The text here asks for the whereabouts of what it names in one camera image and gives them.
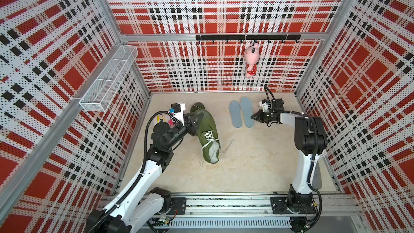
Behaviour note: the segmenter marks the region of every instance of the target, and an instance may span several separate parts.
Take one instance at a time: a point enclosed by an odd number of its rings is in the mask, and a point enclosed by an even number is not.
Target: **pink stuffed toy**
[[[256,63],[259,61],[259,44],[254,43],[244,53],[244,59],[246,60],[246,78],[251,78],[256,74]]]

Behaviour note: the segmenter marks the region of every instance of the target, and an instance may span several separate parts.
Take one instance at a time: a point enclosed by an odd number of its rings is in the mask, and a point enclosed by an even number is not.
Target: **gray insole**
[[[241,121],[240,104],[236,100],[230,102],[229,111],[231,123],[233,123],[234,127],[240,128],[243,125],[243,122]]]
[[[243,111],[243,119],[246,127],[250,128],[255,125],[255,121],[251,118],[253,115],[253,107],[249,98],[243,97],[240,100],[241,110]]]

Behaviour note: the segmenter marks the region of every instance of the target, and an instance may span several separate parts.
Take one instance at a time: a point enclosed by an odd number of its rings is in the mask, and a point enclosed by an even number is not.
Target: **wire mesh shelf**
[[[121,45],[80,101],[85,111],[105,112],[138,55],[132,45]]]

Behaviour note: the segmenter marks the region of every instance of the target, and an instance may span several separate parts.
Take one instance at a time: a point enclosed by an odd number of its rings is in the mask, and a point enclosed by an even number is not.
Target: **plaid panel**
[[[114,39],[96,0],[1,0],[0,7],[3,187]]]
[[[259,42],[260,60],[245,77],[244,52],[252,41],[131,42],[150,91],[262,90],[293,92],[319,40]]]
[[[324,32],[342,0],[107,0],[124,34]]]
[[[414,230],[413,0],[355,0],[299,93],[374,232]]]
[[[107,112],[81,111],[0,232],[19,232],[24,219],[22,232],[83,232],[86,217],[116,188],[144,101],[129,71]]]

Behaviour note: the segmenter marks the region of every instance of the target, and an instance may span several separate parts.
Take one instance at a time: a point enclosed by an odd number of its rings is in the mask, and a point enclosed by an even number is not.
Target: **vent grille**
[[[290,228],[289,217],[175,218],[170,228]]]

